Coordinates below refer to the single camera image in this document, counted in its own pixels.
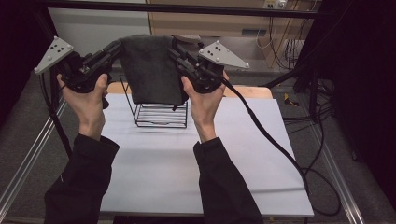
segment silver mounting plate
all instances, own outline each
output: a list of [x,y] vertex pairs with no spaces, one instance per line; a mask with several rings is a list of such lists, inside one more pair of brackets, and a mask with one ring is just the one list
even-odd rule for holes
[[73,46],[66,43],[58,36],[55,36],[46,54],[44,54],[43,59],[41,59],[41,62],[35,67],[35,73],[40,74],[45,72],[71,52],[73,52]]
[[249,64],[220,44],[219,41],[199,50],[199,55],[212,63],[249,69]]

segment white tabletop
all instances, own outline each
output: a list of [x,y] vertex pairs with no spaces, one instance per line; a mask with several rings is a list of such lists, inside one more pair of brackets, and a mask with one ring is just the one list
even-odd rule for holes
[[[201,215],[199,140],[190,110],[186,129],[136,127],[125,95],[109,94],[103,135],[120,145],[101,211],[140,215]],[[263,127],[293,156],[276,100],[247,99]],[[216,116],[221,138],[264,216],[305,217],[313,210],[303,180],[260,133],[241,101],[224,98]]]

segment dark fabric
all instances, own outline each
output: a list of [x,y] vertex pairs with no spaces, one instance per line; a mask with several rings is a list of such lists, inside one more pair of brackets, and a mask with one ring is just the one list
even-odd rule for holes
[[97,223],[118,149],[105,137],[76,137],[72,158],[45,195],[45,223]]
[[205,224],[262,224],[257,204],[219,138],[194,146]]
[[133,35],[120,41],[121,67],[135,104],[183,105],[186,102],[188,96],[168,53],[172,36]]

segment black jacket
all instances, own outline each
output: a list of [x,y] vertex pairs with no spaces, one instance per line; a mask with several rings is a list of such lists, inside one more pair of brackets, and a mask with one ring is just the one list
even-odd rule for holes
[[[45,195],[45,223],[97,223],[111,164],[119,146],[79,134],[73,156]],[[205,224],[262,224],[262,215],[244,178],[219,138],[193,148],[199,165],[199,185]]]

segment wall socket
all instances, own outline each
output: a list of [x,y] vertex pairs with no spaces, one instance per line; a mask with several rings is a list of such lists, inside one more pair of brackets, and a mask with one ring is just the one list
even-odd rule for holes
[[288,0],[264,0],[262,8],[267,9],[284,9]]

